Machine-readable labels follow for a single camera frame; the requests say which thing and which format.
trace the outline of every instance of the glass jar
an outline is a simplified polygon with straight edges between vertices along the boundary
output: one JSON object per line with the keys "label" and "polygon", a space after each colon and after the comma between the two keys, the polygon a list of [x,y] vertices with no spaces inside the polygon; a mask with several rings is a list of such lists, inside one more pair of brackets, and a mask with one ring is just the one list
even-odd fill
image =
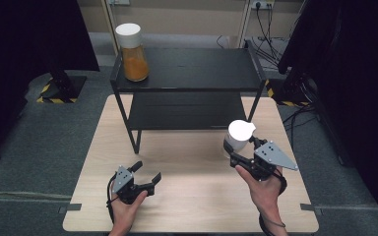
{"label": "glass jar", "polygon": [[149,75],[149,65],[144,53],[140,26],[122,24],[115,31],[121,46],[125,78],[133,82],[142,81]]}

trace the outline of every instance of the orange liquid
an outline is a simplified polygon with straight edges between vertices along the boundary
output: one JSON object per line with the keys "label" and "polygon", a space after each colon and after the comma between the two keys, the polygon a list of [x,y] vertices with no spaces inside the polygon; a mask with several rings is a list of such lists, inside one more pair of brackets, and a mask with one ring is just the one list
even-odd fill
{"label": "orange liquid", "polygon": [[126,58],[124,60],[125,77],[130,81],[141,81],[149,74],[149,65],[142,59]]}

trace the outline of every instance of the yellow black hazard tape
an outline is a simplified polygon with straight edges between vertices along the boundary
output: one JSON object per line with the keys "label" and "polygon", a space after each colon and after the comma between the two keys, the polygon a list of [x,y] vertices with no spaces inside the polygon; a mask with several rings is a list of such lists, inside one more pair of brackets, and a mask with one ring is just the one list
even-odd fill
{"label": "yellow black hazard tape", "polygon": [[287,105],[287,106],[306,106],[309,104],[309,101],[306,99],[298,99],[298,100],[286,100],[283,97],[276,94],[273,84],[270,80],[266,80],[265,82],[266,90],[268,92],[268,96],[271,97],[278,105]]}
{"label": "yellow black hazard tape", "polygon": [[63,97],[56,84],[54,84],[53,78],[47,82],[41,91],[39,98],[36,102],[47,102],[47,103],[74,103],[77,101],[77,97]]}

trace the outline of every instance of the wooden table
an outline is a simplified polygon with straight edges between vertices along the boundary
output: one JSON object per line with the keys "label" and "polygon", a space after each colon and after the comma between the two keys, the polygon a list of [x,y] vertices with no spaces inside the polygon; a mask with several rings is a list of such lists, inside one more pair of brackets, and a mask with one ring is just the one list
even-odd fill
{"label": "wooden table", "polygon": [[[121,95],[129,107],[131,95]],[[254,97],[243,97],[250,108]],[[275,102],[261,97],[253,123],[254,136],[272,140],[294,160]],[[143,161],[135,174],[136,184],[150,183],[161,172],[156,193],[141,205],[132,232],[165,233],[253,233],[261,232],[258,211],[249,190],[224,157],[222,142],[226,131],[147,131],[145,146],[133,152],[118,104],[111,95],[105,104],[94,139],[79,177],[71,205],[63,222],[67,231],[108,232],[112,227],[106,208],[106,186],[119,165],[130,167]],[[240,154],[253,157],[248,144]],[[288,232],[316,232],[314,211],[299,171],[285,169],[287,189],[279,206]]]}

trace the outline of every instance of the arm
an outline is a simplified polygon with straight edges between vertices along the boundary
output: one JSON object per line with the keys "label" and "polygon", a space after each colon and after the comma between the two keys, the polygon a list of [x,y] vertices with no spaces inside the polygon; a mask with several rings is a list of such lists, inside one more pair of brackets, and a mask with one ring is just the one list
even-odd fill
{"label": "arm", "polygon": [[[124,236],[128,233],[128,231],[131,229],[131,226],[133,225],[134,219],[137,214],[137,209],[146,198],[147,193],[147,191],[141,192],[131,205],[126,205],[119,199],[111,203],[114,215],[114,223],[109,236]],[[116,194],[112,194],[113,199],[117,197],[118,196]]]}
{"label": "arm", "polygon": [[271,176],[266,181],[257,181],[243,167],[237,165],[235,169],[247,183],[251,200],[260,211],[266,227],[277,236],[287,235],[278,207],[278,196],[281,189],[280,180]]}

